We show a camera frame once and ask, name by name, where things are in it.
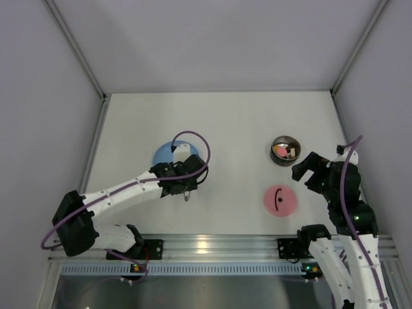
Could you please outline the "pink round food piece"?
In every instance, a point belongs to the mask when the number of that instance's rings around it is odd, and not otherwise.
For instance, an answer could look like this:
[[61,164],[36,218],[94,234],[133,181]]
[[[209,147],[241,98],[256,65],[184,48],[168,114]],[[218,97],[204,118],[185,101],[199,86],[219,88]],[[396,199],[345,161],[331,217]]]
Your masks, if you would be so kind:
[[280,147],[277,151],[276,151],[276,155],[278,155],[281,158],[286,158],[288,155],[288,151],[286,148],[284,147]]

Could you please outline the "pink lid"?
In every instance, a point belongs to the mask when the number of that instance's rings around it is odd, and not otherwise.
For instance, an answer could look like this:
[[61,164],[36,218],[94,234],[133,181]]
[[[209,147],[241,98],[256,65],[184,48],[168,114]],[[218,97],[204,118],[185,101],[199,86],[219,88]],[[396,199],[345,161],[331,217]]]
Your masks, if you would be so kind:
[[275,185],[265,191],[263,205],[271,215],[287,217],[296,210],[297,197],[289,187]]

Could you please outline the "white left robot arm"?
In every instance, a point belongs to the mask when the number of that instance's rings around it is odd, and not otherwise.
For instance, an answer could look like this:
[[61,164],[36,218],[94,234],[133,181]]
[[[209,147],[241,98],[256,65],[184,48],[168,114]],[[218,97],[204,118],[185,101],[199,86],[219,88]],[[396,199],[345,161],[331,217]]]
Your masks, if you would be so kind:
[[107,259],[142,258],[145,241],[138,229],[105,220],[146,201],[190,193],[208,173],[206,163],[192,154],[183,162],[156,164],[137,178],[106,190],[67,193],[52,219],[65,254],[74,257],[102,249]]

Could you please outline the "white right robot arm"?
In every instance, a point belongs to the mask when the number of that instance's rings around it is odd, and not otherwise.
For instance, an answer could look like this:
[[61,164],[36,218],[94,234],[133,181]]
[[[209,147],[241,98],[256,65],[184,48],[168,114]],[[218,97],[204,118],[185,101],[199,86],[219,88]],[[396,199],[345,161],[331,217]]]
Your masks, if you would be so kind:
[[357,154],[349,149],[338,154],[330,161],[311,152],[293,166],[292,178],[299,181],[307,171],[313,173],[305,185],[326,200],[343,252],[334,247],[331,234],[321,224],[299,229],[298,240],[320,266],[336,308],[391,308],[375,213],[361,200]]

